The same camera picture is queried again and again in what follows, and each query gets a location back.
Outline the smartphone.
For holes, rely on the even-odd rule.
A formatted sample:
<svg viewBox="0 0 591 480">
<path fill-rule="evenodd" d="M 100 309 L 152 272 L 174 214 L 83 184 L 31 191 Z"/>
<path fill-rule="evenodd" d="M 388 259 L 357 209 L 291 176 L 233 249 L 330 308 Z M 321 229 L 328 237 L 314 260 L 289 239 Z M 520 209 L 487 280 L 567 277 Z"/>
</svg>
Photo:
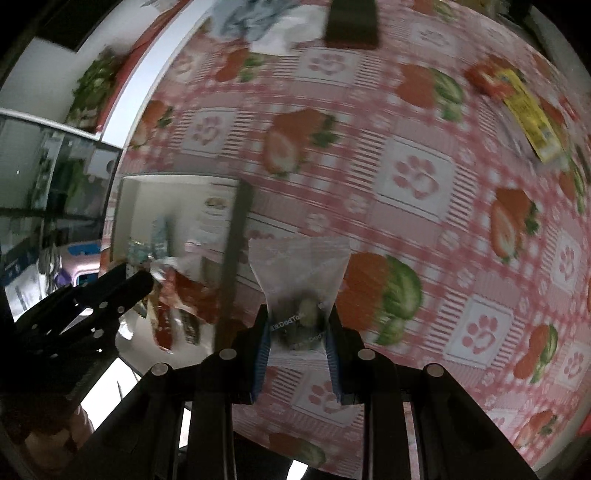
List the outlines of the smartphone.
<svg viewBox="0 0 591 480">
<path fill-rule="evenodd" d="M 337 49 L 379 47 L 379 15 L 375 0 L 334 0 L 329 6 L 324 43 Z"/>
</svg>

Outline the red foil snack packets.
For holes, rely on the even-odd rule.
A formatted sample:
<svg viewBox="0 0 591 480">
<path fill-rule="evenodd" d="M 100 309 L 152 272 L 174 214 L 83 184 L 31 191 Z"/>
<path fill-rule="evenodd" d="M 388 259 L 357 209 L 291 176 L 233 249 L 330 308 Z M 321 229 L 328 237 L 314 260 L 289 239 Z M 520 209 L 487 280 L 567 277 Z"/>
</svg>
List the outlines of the red foil snack packets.
<svg viewBox="0 0 591 480">
<path fill-rule="evenodd" d="M 172 352 L 204 343 L 221 317 L 218 290 L 191 280 L 172 266 L 163 269 L 156 283 L 148 301 L 156 346 Z"/>
</svg>

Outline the blue white crumpled cloth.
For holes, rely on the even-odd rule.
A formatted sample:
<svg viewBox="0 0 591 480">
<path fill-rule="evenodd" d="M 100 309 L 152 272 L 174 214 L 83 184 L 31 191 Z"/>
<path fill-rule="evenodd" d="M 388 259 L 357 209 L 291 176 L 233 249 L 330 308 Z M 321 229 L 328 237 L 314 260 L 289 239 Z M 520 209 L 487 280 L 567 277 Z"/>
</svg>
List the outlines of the blue white crumpled cloth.
<svg viewBox="0 0 591 480">
<path fill-rule="evenodd" d="M 294 56 L 297 45 L 322 38 L 328 14 L 328 7 L 300 1 L 216 1 L 211 36 L 245 42 L 254 54 Z"/>
</svg>

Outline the white storage box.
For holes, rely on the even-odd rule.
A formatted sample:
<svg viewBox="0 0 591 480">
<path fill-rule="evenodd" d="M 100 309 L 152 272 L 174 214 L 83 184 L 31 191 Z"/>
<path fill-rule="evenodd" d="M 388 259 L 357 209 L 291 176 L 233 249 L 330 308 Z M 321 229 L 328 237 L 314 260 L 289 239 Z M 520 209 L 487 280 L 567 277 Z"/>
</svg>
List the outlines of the white storage box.
<svg viewBox="0 0 591 480">
<path fill-rule="evenodd" d="M 152 336 L 152 291 L 123 317 L 116 337 L 122 360 L 139 373 L 157 363 L 197 364 L 235 329 L 235 289 L 252 186 L 243 180 L 197 174 L 132 175 L 120 181 L 113 211 L 109 258 L 154 280 L 172 266 L 191 280 L 216 288 L 221 317 L 199 346 L 160 350 Z"/>
</svg>

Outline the clear bag dark snack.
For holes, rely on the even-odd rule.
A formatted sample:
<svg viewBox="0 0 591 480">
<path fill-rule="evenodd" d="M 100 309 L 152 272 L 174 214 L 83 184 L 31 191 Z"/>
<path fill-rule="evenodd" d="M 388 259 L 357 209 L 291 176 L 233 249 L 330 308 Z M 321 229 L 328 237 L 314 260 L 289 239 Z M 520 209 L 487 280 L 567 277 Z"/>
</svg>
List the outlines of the clear bag dark snack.
<svg viewBox="0 0 591 480">
<path fill-rule="evenodd" d="M 270 366 L 324 368 L 329 315 L 342 287 L 351 247 L 346 237 L 249 241 L 249 265 L 264 295 Z"/>
</svg>

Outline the green leafy plant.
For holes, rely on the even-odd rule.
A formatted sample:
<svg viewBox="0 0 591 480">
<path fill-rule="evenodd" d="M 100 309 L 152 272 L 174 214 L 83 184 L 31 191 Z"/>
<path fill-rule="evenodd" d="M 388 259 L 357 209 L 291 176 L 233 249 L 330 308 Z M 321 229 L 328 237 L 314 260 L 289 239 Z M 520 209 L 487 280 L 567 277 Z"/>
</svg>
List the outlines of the green leafy plant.
<svg viewBox="0 0 591 480">
<path fill-rule="evenodd" d="M 112 95 L 123 57 L 106 47 L 77 80 L 72 91 L 73 102 L 65 124 L 79 130 L 93 132 Z"/>
</svg>

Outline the strawberry paw print tablecloth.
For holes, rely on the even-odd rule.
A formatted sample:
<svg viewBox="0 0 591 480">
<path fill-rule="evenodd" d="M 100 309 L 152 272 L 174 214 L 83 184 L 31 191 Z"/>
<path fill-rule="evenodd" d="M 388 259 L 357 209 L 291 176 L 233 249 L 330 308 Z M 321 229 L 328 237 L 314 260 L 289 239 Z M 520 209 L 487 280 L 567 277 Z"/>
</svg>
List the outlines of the strawberry paw print tablecloth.
<svg viewBox="0 0 591 480">
<path fill-rule="evenodd" d="M 535 469 L 590 408 L 590 98 L 506 27 L 451 1 L 382 1 L 374 51 L 253 54 L 198 31 L 119 176 L 253 188 L 250 239 L 346 236 L 342 320 L 394 361 L 441 363 Z M 464 71 L 512 63 L 565 153 L 532 171 Z"/>
</svg>

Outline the yellow snack packet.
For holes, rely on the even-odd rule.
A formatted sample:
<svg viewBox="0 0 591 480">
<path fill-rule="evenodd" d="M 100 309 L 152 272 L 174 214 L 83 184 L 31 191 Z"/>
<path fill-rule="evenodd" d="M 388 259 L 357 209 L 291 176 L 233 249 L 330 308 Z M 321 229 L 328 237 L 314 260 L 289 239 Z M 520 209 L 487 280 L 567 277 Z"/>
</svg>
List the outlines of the yellow snack packet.
<svg viewBox="0 0 591 480">
<path fill-rule="evenodd" d="M 543 165 L 558 161 L 565 148 L 558 127 L 544 111 L 540 101 L 529 90 L 513 69 L 496 71 L 497 78 L 508 85 L 504 104 L 515 117 L 517 124 Z"/>
</svg>

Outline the orange red snack bar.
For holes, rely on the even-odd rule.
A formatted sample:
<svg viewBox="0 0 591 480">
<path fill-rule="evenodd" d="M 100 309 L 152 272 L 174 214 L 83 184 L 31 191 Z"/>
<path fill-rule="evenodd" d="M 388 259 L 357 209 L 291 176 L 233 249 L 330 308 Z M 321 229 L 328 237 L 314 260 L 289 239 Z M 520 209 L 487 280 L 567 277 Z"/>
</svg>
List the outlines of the orange red snack bar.
<svg viewBox="0 0 591 480">
<path fill-rule="evenodd" d="M 495 100 L 504 100 L 515 93 L 513 86 L 499 76 L 504 70 L 517 72 L 508 60 L 489 55 L 487 59 L 467 68 L 464 71 L 464 77 L 479 93 Z"/>
</svg>

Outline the clear white snack bag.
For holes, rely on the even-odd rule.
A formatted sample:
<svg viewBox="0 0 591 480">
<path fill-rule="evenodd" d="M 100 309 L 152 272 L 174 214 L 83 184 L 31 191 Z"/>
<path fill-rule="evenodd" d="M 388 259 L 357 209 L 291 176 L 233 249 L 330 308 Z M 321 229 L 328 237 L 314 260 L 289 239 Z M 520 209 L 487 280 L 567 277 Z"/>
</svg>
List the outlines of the clear white snack bag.
<svg viewBox="0 0 591 480">
<path fill-rule="evenodd" d="M 526 162 L 532 171 L 539 172 L 541 162 L 514 114 L 502 102 L 489 100 L 488 103 L 500 129 L 501 143 L 508 147 L 516 157 Z"/>
</svg>

